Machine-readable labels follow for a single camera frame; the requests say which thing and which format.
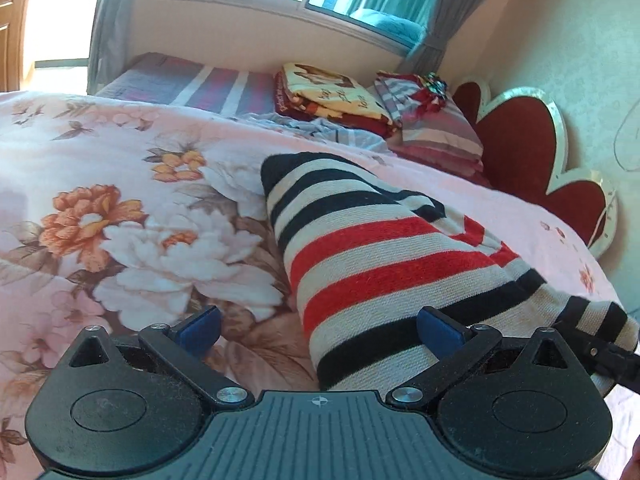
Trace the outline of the striped knit children's sweater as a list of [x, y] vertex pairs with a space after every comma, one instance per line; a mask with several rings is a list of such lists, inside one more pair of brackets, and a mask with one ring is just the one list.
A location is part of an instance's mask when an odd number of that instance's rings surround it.
[[612, 289], [583, 292], [578, 255], [533, 223], [501, 237], [454, 206], [333, 154], [272, 155], [266, 206], [319, 385], [387, 392], [434, 365], [421, 309], [507, 337], [564, 322], [634, 350]]

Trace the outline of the pink floral quilt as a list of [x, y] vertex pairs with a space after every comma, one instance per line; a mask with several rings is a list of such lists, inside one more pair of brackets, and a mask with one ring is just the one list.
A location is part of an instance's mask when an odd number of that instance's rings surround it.
[[32, 92], [1, 98], [1, 474], [40, 465], [24, 418], [88, 325], [128, 336], [209, 306], [205, 363], [252, 393], [319, 390], [260, 170], [272, 155], [346, 158], [454, 206], [501, 237], [533, 223], [578, 255], [583, 292], [612, 289], [580, 237], [518, 198], [439, 170], [174, 106]]

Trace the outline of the striped red grey pillow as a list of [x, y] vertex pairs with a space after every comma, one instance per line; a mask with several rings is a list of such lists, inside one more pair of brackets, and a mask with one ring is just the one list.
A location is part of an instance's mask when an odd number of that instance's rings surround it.
[[483, 143], [449, 92], [446, 106], [437, 113], [398, 117], [387, 111], [398, 128], [387, 144], [397, 156], [488, 185], [482, 161]]

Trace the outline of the red white headboard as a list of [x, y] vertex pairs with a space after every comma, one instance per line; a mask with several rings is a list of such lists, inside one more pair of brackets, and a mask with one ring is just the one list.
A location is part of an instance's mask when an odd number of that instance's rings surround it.
[[564, 117], [544, 90], [516, 87], [493, 96], [480, 77], [466, 77], [452, 96], [483, 143], [484, 177], [498, 191], [541, 206], [563, 220], [594, 258], [611, 247], [618, 203], [597, 170], [567, 167]]

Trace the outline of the light blue crumpled cloth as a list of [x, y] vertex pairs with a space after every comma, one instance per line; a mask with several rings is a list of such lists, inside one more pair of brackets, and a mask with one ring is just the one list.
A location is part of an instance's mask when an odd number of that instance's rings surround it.
[[272, 112], [267, 114], [242, 114], [234, 116], [233, 120], [280, 133], [300, 136], [311, 141], [333, 142], [376, 154], [390, 154], [390, 148], [382, 136], [378, 136], [368, 130], [347, 128], [336, 122], [330, 122], [326, 118], [316, 118], [310, 122], [305, 122], [304, 120]]

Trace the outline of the red ribbon ornament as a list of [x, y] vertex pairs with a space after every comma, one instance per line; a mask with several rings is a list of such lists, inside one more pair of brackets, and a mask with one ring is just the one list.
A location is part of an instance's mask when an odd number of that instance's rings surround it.
[[374, 85], [387, 109], [398, 117], [437, 113], [447, 104], [448, 86], [435, 73], [378, 72]]

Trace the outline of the striped grey purple bedsheet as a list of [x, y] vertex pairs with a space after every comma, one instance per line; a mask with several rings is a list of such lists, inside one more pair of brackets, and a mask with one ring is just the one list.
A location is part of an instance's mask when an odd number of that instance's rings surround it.
[[193, 107], [227, 117], [276, 110], [270, 74], [208, 66], [156, 52], [136, 58], [96, 94], [121, 101]]

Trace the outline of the yellow red folded blanket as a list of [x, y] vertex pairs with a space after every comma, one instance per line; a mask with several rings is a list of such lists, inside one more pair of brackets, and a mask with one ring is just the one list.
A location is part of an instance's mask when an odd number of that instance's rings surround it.
[[322, 118], [383, 139], [398, 133], [386, 108], [358, 81], [304, 63], [286, 63], [276, 73], [274, 106], [284, 116], [306, 122]]

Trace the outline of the grey left curtain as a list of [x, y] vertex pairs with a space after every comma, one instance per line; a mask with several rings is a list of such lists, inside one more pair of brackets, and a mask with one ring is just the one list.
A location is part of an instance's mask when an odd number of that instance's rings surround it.
[[132, 0], [96, 0], [88, 57], [87, 93], [96, 94], [125, 64]]

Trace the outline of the grey curtain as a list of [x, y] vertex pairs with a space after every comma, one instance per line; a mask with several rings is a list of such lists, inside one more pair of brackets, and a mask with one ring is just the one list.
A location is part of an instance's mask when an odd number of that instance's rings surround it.
[[88, 57], [87, 93], [96, 94], [125, 64], [132, 0], [96, 0]]
[[438, 70], [448, 42], [484, 0], [436, 0], [422, 40], [398, 65], [403, 74], [427, 74]]

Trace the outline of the grey right curtain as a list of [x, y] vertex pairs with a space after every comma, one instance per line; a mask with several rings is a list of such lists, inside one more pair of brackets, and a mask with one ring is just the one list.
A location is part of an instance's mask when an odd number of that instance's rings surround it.
[[448, 42], [484, 0], [436, 0], [422, 40], [398, 65], [403, 74], [427, 74], [438, 70]]

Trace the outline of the brown wooden door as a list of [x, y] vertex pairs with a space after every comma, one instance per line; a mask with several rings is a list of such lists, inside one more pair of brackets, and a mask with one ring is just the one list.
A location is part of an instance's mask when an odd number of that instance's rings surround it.
[[21, 87], [28, 0], [1, 0], [1, 91]]

